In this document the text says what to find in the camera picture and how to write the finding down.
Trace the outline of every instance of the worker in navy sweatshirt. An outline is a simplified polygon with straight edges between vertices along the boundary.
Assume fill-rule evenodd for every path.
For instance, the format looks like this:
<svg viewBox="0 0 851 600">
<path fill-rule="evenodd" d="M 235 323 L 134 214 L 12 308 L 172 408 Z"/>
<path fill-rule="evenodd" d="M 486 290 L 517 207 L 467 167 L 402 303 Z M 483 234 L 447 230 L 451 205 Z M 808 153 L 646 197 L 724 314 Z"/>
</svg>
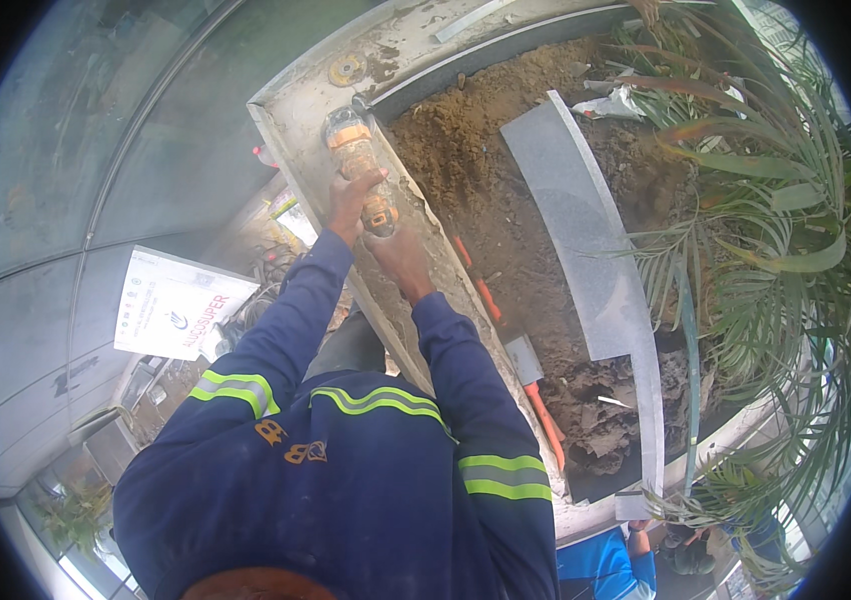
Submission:
<svg viewBox="0 0 851 600">
<path fill-rule="evenodd" d="M 360 312 L 316 357 L 384 175 L 336 177 L 278 300 L 115 487 L 115 540 L 151 599 L 558 597 L 539 444 L 410 228 L 364 242 L 412 306 L 435 397 L 384 374 Z"/>
</svg>

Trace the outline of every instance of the dirt clump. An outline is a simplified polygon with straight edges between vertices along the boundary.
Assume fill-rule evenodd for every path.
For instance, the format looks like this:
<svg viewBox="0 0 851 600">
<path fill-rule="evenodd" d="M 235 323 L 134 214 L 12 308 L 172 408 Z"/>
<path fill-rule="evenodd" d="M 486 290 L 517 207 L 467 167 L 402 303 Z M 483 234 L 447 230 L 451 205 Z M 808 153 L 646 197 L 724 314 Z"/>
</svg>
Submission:
<svg viewBox="0 0 851 600">
<path fill-rule="evenodd" d="M 528 333 L 544 372 L 542 400 L 565 434 L 573 471 L 612 474 L 639 437 L 628 357 L 591 362 L 569 286 L 535 200 L 500 128 L 557 90 L 567 105 L 588 99 L 583 65 L 601 62 L 593 37 L 541 46 L 494 64 L 413 104 L 389 126 L 395 151 L 449 235 L 459 235 L 474 275 L 487 280 L 510 325 Z M 696 170 L 659 148 L 651 126 L 582 124 L 629 232 L 654 231 L 676 205 L 696 201 Z M 672 446 L 684 435 L 684 347 L 664 361 L 662 394 Z"/>
</svg>

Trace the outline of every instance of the navy blue sweatshirt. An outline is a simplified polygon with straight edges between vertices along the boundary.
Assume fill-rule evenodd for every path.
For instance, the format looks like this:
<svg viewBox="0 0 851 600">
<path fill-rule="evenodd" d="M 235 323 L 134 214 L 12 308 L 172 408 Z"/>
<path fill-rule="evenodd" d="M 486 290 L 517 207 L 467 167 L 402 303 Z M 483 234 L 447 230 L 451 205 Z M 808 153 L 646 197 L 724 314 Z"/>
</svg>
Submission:
<svg viewBox="0 0 851 600">
<path fill-rule="evenodd" d="M 302 378 L 353 254 L 324 231 L 115 487 L 115 540 L 153 600 L 225 570 L 340 599 L 557 598 L 539 444 L 476 328 L 412 311 L 436 397 L 378 372 Z"/>
</svg>

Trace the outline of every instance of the curved gray stone piece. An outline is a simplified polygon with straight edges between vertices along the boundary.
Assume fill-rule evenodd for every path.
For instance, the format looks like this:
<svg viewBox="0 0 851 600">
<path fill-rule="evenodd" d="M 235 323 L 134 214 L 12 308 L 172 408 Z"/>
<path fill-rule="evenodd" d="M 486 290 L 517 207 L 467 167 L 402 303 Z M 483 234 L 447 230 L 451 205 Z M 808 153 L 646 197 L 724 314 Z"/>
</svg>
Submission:
<svg viewBox="0 0 851 600">
<path fill-rule="evenodd" d="M 643 486 L 660 495 L 666 458 L 659 358 L 646 293 L 599 163 L 558 92 L 501 129 L 559 255 L 588 356 L 628 354 Z"/>
</svg>

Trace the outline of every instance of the blue logo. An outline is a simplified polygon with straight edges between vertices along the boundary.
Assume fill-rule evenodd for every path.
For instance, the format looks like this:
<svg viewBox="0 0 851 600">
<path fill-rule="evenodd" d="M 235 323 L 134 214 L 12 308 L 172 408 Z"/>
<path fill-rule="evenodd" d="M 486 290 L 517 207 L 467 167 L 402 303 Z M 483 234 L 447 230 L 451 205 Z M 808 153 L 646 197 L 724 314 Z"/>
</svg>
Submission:
<svg viewBox="0 0 851 600">
<path fill-rule="evenodd" d="M 174 327 L 176 330 L 184 330 L 189 326 L 188 318 L 180 317 L 174 312 L 169 316 L 169 321 L 172 322 L 172 327 Z"/>
</svg>

